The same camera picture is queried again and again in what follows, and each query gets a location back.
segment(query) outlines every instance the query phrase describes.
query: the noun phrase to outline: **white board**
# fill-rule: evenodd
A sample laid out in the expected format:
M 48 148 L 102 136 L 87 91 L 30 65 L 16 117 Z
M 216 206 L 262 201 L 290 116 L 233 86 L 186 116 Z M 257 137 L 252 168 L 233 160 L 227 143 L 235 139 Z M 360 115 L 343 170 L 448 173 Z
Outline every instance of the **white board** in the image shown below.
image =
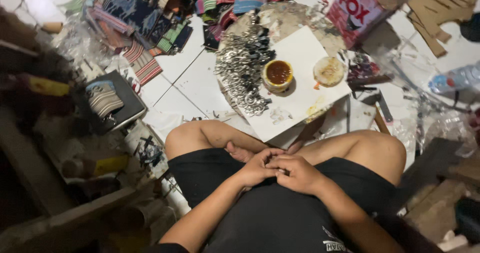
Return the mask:
M 255 133 L 264 142 L 351 92 L 346 81 L 330 88 L 322 86 L 319 90 L 313 88 L 317 83 L 313 77 L 313 67 L 317 61 L 327 57 L 328 54 L 308 26 L 292 33 L 284 40 L 273 45 L 271 49 L 277 53 L 276 60 L 291 64 L 294 82 L 286 93 L 271 95 L 261 85 L 260 95 L 272 99 L 272 103 L 268 104 L 269 109 L 261 116 L 249 117 L 243 113 Z M 287 119 L 274 125 L 270 113 L 277 107 L 290 112 L 293 119 Z

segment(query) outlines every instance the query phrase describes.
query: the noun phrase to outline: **black t-shirt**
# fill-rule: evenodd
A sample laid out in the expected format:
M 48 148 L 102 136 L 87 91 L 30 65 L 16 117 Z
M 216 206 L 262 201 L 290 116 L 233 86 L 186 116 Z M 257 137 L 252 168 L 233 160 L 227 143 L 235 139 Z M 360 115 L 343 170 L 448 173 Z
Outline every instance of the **black t-shirt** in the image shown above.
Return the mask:
M 204 252 L 351 252 L 340 235 L 319 199 L 273 183 L 246 192 L 226 213 Z M 177 244 L 148 250 L 154 251 L 186 252 Z

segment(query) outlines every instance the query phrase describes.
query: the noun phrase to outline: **plastic water bottle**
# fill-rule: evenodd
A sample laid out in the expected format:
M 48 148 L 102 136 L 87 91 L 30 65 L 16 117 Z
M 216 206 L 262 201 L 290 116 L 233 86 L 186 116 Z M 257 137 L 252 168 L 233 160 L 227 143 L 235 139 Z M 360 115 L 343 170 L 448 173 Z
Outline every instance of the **plastic water bottle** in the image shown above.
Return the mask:
M 480 61 L 434 76 L 428 87 L 433 93 L 463 90 L 480 83 Z

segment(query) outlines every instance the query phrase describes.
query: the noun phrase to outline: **pile of key rings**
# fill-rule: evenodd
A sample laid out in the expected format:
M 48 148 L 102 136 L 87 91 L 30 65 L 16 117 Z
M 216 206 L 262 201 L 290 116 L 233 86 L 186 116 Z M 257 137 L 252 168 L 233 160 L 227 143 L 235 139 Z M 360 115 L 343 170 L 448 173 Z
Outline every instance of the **pile of key rings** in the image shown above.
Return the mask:
M 225 35 L 225 48 L 217 52 L 219 62 L 215 66 L 215 74 L 222 77 L 225 91 L 231 96 L 231 106 L 243 108 L 250 117 L 262 115 L 272 103 L 258 93 L 263 66 L 275 58 L 275 51 L 269 50 L 268 29 L 258 24 L 257 14 L 247 14 L 248 29 L 241 36 Z

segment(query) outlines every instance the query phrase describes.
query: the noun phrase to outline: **black shorts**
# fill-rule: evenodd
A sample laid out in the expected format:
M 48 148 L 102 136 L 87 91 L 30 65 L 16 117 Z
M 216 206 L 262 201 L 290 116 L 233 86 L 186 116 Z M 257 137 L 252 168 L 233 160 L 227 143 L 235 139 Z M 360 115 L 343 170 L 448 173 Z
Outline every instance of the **black shorts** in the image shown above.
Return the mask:
M 191 208 L 245 165 L 221 148 L 189 152 L 168 164 Z M 315 168 L 337 183 L 367 213 L 381 212 L 395 191 L 395 186 L 383 177 L 347 159 L 334 157 Z

